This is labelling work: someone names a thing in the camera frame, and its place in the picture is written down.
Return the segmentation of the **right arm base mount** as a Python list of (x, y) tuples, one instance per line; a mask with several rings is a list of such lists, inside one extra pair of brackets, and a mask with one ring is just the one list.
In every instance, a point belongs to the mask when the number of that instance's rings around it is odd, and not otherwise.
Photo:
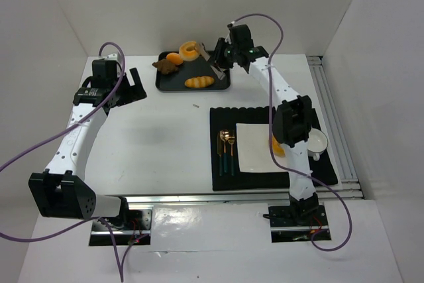
[(315, 235), (316, 241), (330, 241), (331, 233), (324, 205), (306, 218), (297, 220), (288, 206), (270, 206), (263, 218), (270, 222), (273, 243), (306, 242)]

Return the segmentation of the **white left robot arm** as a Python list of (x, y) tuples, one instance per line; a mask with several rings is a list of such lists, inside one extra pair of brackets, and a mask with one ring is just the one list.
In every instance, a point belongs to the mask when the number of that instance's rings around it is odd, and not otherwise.
[(136, 68), (133, 83), (123, 73), (123, 56), (110, 54), (92, 62), (92, 75), (76, 91), (68, 132), (43, 172), (31, 174), (28, 186), (44, 217), (81, 219), (104, 217), (123, 222), (127, 200), (96, 194), (85, 183), (91, 149), (110, 110), (146, 98)]

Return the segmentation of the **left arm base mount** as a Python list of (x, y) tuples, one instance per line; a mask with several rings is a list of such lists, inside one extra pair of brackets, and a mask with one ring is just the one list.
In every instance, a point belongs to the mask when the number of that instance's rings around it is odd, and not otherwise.
[[(123, 247), (129, 244), (135, 246), (150, 245), (152, 217), (152, 207), (141, 207), (129, 209), (123, 218), (104, 217), (103, 219), (111, 228), (116, 245)], [(101, 221), (93, 221), (89, 246), (106, 247), (112, 245), (112, 238), (106, 224)]]

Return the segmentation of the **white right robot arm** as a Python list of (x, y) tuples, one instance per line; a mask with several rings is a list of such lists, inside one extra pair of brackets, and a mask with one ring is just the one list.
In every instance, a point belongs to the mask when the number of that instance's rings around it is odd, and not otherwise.
[(318, 207), (318, 196), (311, 179), (307, 142), (312, 128), (312, 102), (294, 90), (272, 63), (273, 54), (255, 46), (247, 25), (227, 25), (229, 35), (220, 38), (210, 63), (220, 68), (238, 64), (256, 79), (269, 95), (269, 143), (276, 140), (283, 148), (289, 174), (291, 217), (305, 222)]

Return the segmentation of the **glazed ring donut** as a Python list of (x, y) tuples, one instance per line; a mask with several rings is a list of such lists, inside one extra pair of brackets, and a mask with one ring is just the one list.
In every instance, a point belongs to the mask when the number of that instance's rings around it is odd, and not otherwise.
[(199, 58), (200, 53), (196, 50), (196, 41), (187, 41), (179, 48), (179, 55), (183, 61), (191, 62)]

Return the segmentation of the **orange ring donut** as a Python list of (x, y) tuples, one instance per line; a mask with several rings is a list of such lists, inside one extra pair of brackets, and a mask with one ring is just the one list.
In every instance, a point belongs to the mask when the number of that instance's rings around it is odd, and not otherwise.
[(274, 156), (283, 158), (286, 156), (284, 149), (282, 148), (281, 144), (276, 140), (275, 136), (272, 135), (272, 138), (270, 140), (270, 146), (272, 147), (272, 152)]

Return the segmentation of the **metal serving tongs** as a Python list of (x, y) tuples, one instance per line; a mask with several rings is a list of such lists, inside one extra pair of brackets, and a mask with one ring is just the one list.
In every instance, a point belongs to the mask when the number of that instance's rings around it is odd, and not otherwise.
[(224, 78), (225, 78), (224, 71), (222, 71), (222, 69), (220, 69), (220, 67), (218, 67), (216, 65), (216, 63), (214, 63), (212, 61), (212, 57), (210, 56), (210, 54), (208, 53), (208, 51), (206, 51), (204, 43), (198, 42), (195, 45), (195, 49), (199, 53), (199, 55), (202, 56), (205, 59), (205, 61), (209, 64), (209, 66), (214, 71), (215, 75), (217, 76), (217, 79), (219, 81), (224, 80)]

